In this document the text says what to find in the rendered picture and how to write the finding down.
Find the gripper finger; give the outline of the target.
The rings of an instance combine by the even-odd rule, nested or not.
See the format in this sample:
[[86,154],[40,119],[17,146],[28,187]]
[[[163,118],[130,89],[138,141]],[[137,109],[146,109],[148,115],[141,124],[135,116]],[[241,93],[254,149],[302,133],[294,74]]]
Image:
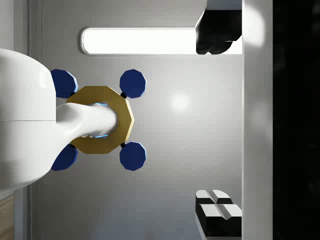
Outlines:
[[222,54],[241,35],[241,10],[205,10],[196,27],[196,53]]
[[202,240],[242,240],[242,210],[221,190],[195,193],[195,220]]

